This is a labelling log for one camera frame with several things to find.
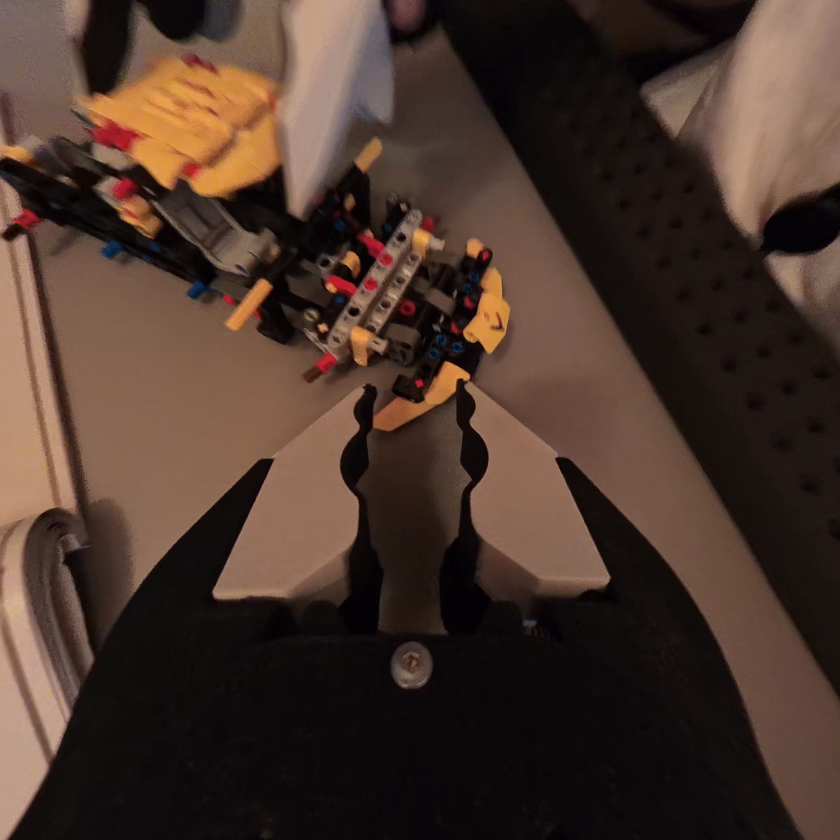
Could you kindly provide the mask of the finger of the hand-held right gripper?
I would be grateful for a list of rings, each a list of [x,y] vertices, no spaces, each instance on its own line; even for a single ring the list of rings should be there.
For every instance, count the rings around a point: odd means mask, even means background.
[[[382,2],[285,2],[279,142],[287,211],[302,217],[325,186],[354,120],[388,124],[394,108]]]
[[[80,59],[90,94],[110,93],[123,78],[133,42],[134,1],[89,1]]]

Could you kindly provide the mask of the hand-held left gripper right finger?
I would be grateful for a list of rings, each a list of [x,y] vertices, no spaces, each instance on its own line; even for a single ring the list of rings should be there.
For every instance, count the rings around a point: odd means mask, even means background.
[[[557,452],[477,385],[460,381],[455,400],[468,484],[439,571],[446,632],[474,633],[494,604],[537,620],[548,602],[604,592],[611,576]]]

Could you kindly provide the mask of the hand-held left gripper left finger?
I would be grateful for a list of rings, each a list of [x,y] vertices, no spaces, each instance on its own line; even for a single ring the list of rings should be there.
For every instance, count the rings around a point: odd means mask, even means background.
[[[215,587],[220,602],[270,599],[302,614],[330,602],[375,634],[384,573],[360,481],[377,393],[352,391],[273,456]]]

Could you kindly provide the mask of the yellow black toy brick car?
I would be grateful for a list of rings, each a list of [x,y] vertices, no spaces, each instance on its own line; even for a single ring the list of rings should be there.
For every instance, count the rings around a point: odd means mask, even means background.
[[[305,336],[315,382],[381,356],[402,372],[373,427],[391,432],[446,403],[505,338],[510,307],[492,250],[468,240],[441,258],[434,222],[393,194],[371,228],[374,138],[339,180],[291,212],[280,150],[280,91],[255,72],[199,56],[164,58],[140,79],[82,100],[87,139],[2,146],[20,213],[7,242],[45,221],[222,298],[226,325],[280,344]]]

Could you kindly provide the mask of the grey desk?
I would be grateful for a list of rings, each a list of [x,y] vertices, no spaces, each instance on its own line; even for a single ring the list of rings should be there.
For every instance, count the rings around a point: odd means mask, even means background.
[[[838,698],[446,37],[395,54],[377,186],[496,251],[516,317],[478,385],[571,458],[665,557],[717,636],[784,804],[838,838]],[[33,238],[92,547],[100,644],[153,564],[259,457],[365,382],[223,326],[220,301],[51,224]]]

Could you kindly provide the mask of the black perforated pad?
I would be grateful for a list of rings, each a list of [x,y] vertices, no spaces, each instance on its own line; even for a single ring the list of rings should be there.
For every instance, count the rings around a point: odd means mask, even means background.
[[[839,372],[566,2],[444,31],[816,662],[839,683]]]

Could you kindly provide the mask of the person's white clothing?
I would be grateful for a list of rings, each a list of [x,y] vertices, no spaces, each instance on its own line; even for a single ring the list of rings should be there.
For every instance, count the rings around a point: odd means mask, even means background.
[[[753,2],[737,34],[642,92],[787,298],[838,345],[839,2]]]

